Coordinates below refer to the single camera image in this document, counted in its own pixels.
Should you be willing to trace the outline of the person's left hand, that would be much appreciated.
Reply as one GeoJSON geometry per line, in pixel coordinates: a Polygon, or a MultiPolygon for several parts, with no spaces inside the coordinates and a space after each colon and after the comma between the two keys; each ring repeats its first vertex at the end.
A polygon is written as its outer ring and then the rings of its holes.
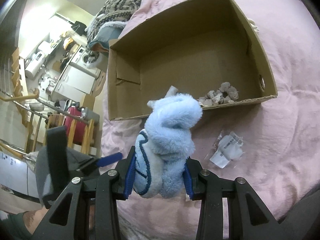
{"type": "Polygon", "coordinates": [[[31,235],[35,232],[48,211],[49,210],[44,206],[42,209],[27,211],[23,214],[24,225],[31,235]]]}

